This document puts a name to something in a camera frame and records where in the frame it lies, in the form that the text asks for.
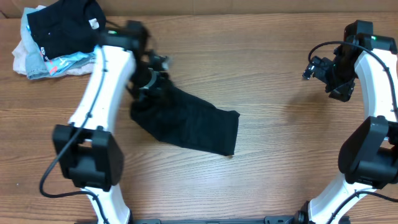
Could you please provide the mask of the black t-shirt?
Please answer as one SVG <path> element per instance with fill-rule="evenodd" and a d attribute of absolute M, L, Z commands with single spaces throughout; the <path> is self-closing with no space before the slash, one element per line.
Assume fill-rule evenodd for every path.
<path fill-rule="evenodd" d="M 234 155 L 239 116 L 180 90 L 170 80 L 131 105 L 131 119 L 156 140 L 222 156 Z"/>

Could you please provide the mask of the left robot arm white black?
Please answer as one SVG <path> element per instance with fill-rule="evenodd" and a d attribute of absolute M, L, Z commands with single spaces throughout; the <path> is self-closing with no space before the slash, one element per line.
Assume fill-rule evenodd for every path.
<path fill-rule="evenodd" d="M 114 138 L 114 128 L 123 93 L 127 90 L 142 101 L 159 91 L 168 69 L 168 58 L 146 48 L 149 31 L 139 21 L 125 27 L 113 24 L 98 37 L 96 61 L 83 98 L 68 124 L 56 125 L 53 144 L 56 158 L 39 184 L 59 164 L 64 178 L 86 195 L 96 213 L 97 223 L 132 223 L 130 208 L 120 188 L 124 154 Z"/>

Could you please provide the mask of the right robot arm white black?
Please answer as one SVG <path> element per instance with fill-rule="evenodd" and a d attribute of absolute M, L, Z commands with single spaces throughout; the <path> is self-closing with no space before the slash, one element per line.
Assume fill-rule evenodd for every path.
<path fill-rule="evenodd" d="M 303 78 L 317 78 L 330 98 L 342 102 L 359 80 L 364 121 L 343 143 L 335 179 L 294 216 L 275 218 L 277 223 L 349 223 L 346 213 L 367 195 L 397 202 L 377 192 L 397 183 L 396 42 L 374 34 L 372 22 L 357 20 L 335 44 L 333 60 L 309 53 Z"/>

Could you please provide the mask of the folded black shirt on pile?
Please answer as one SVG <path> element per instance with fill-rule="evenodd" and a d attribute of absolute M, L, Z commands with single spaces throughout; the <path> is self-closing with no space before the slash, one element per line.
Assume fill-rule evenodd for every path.
<path fill-rule="evenodd" d="M 31 36 L 45 61 L 91 53 L 106 17 L 95 0 L 60 0 L 27 15 Z"/>

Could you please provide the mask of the light blue printed garment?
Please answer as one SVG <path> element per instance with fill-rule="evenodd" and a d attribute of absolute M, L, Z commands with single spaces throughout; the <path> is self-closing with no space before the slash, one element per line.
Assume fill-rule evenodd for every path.
<path fill-rule="evenodd" d="M 93 71 L 93 64 L 95 62 L 95 54 L 93 52 L 76 52 L 53 59 L 49 59 L 45 53 L 45 49 L 41 47 L 40 55 L 43 56 L 44 65 L 51 77 L 84 75 Z"/>

